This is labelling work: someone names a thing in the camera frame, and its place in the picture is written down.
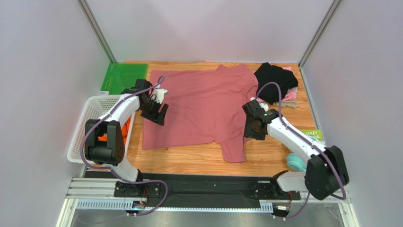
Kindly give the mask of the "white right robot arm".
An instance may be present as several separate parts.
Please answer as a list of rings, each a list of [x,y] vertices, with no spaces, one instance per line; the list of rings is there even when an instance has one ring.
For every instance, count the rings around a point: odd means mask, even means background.
[[[271,136],[296,154],[306,166],[304,172],[282,171],[271,178],[280,192],[308,192],[318,200],[329,196],[347,198],[345,186],[349,175],[343,152],[337,146],[327,147],[303,134],[275,109],[265,110],[257,100],[243,105],[246,114],[244,136],[265,140]]]

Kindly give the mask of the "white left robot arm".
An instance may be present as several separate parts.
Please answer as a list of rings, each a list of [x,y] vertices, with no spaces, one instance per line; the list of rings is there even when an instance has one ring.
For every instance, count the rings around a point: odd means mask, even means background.
[[[80,147],[80,156],[85,165],[109,170],[124,183],[141,183],[140,170],[127,159],[122,127],[136,111],[157,125],[165,124],[169,105],[163,103],[168,93],[160,87],[164,79],[164,76],[160,76],[154,85],[146,79],[136,80],[135,86],[124,89],[118,101],[104,115],[87,120]]]

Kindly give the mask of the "dusty red t-shirt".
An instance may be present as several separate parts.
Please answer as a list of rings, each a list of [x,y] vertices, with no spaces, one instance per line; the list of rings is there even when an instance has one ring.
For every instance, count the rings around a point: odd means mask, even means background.
[[[245,65],[215,70],[153,70],[150,81],[164,76],[168,91],[164,126],[143,122],[142,148],[151,150],[216,142],[223,158],[245,162],[243,105],[255,96],[258,81]]]

